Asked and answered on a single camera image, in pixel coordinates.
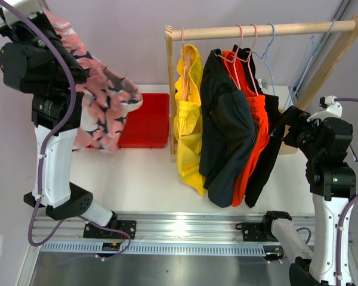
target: wooden rack base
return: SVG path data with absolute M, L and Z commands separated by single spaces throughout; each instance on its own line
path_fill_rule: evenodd
M 276 36 L 280 35 L 304 35 L 326 33 L 331 28 L 332 22 L 318 23 L 296 23 L 296 24 L 277 24 Z M 252 26 L 244 26 L 244 37 L 254 37 L 255 29 Z M 257 26 L 258 36 L 272 36 L 273 29 L 271 25 Z M 318 90 L 328 79 L 344 54 L 349 50 L 355 39 L 358 37 L 358 15 L 353 16 L 351 20 L 336 21 L 331 29 L 332 33 L 341 33 L 335 45 L 329 51 L 324 61 L 315 72 L 310 83 L 299 92 L 299 100 L 296 104 L 300 109 L 305 109 L 318 93 Z M 240 28 L 238 27 L 219 27 L 207 29 L 186 29 L 184 40 L 205 40 L 205 39 L 227 39 L 239 38 Z M 165 27 L 167 66 L 169 79 L 169 92 L 171 100 L 170 122 L 170 151 L 172 159 L 175 160 L 176 140 L 172 134 L 174 118 L 176 116 L 175 106 L 175 73 L 174 73 L 174 52 L 172 42 L 181 41 L 181 30 L 173 30 L 170 26 Z M 294 153 L 296 149 L 282 147 L 280 154 Z

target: red plastic bin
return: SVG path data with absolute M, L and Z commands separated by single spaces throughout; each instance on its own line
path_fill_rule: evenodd
M 119 148 L 164 148 L 168 140 L 168 94 L 143 94 L 143 105 L 127 115 Z

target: orange pants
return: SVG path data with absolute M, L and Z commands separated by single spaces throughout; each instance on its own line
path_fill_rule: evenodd
M 223 51 L 222 56 L 232 60 L 234 52 Z M 269 122 L 267 112 L 265 111 L 265 96 L 260 94 L 257 96 L 255 92 L 249 89 L 248 82 L 244 75 L 242 63 L 239 60 L 236 60 L 235 68 L 237 76 L 233 67 L 233 63 L 229 63 L 228 61 L 223 60 L 223 64 L 230 78 L 233 79 L 235 83 L 240 83 L 241 90 L 244 92 L 246 100 L 248 101 L 248 104 L 251 108 L 251 115 L 258 127 L 255 147 L 252 150 L 251 156 L 249 157 L 243 172 L 240 174 L 234 184 L 232 206 L 237 207 L 243 201 L 248 179 L 256 167 L 258 158 L 269 142 Z

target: hanging clothes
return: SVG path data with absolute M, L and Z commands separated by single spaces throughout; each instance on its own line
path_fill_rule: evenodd
M 174 135 L 178 141 L 177 169 L 181 180 L 204 197 L 205 177 L 199 173 L 203 133 L 199 88 L 203 67 L 200 53 L 193 45 L 184 46 L 184 55 L 180 58 L 177 71 L 180 75 L 175 83 L 177 115 L 174 119 Z
M 233 51 L 235 52 L 236 50 L 237 50 L 237 45 L 233 47 Z M 246 60 L 249 52 L 250 52 L 249 48 L 240 49 L 237 55 L 242 60 Z M 251 91 L 254 91 L 255 90 L 254 84 L 249 74 L 248 63 L 242 62 L 242 65 L 244 69 L 245 79 L 248 82 L 248 87 Z M 255 77 L 256 66 L 253 61 L 253 58 L 250 60 L 249 66 L 251 68 L 258 92 L 259 94 L 263 94 L 261 88 L 258 85 L 258 81 L 256 80 Z M 274 95 L 267 95 L 267 94 L 264 94 L 264 96 L 265 96 L 265 110 L 267 112 L 268 122 L 269 122 L 269 134 L 271 134 L 276 127 L 276 121 L 278 117 L 281 115 L 281 112 L 279 111 L 279 97 L 276 97 Z M 278 135 L 271 136 L 269 138 L 269 142 L 267 146 L 261 152 L 258 158 L 256 168 L 253 171 L 252 175 L 249 177 L 248 184 L 246 186 L 244 201 L 248 207 L 254 207 L 256 205 L 256 202 L 264 186 L 269 180 L 269 176 L 273 170 L 274 164 L 276 162 L 276 159 L 278 157 L 281 148 L 282 138 L 284 134 L 285 134 L 285 127 L 282 127 Z
M 83 92 L 84 97 L 81 125 L 73 149 L 91 145 L 103 152 L 116 151 L 127 114 L 141 107 L 142 95 L 132 82 L 118 76 L 91 55 L 69 21 L 56 17 L 46 9 L 44 13 L 61 36 L 64 47 L 89 73 L 86 83 L 76 85 L 76 90 Z
M 222 56 L 228 60 L 232 60 L 234 57 L 233 51 L 224 51 Z M 235 64 L 235 68 L 233 67 L 233 63 L 230 63 L 226 60 L 223 60 L 223 64 L 228 71 L 228 74 L 231 78 L 238 80 L 240 82 L 240 87 L 244 91 L 248 104 L 250 106 L 250 111 L 252 117 L 255 120 L 255 123 L 258 126 L 258 137 L 254 149 L 249 157 L 249 160 L 237 178 L 235 186 L 234 186 L 234 195 L 233 195 L 233 202 L 232 206 L 237 207 L 241 204 L 244 195 L 246 186 L 248 184 L 248 179 L 250 175 L 253 173 L 258 158 L 266 147 L 269 141 L 269 123 L 268 123 L 268 116 L 265 111 L 265 96 L 264 95 L 257 95 L 255 92 L 252 92 L 248 87 L 248 82 L 245 79 L 244 69 L 242 63 L 237 60 Z
M 202 100 L 203 139 L 200 174 L 209 199 L 220 207 L 233 201 L 234 182 L 256 143 L 257 127 L 243 91 L 223 68 L 221 51 L 211 51 L 204 66 Z

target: gray floor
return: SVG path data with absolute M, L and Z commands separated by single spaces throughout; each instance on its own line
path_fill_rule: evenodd
M 40 253 L 31 286 L 290 286 L 288 261 L 258 264 L 261 258 L 125 254 L 53 266 L 78 255 Z

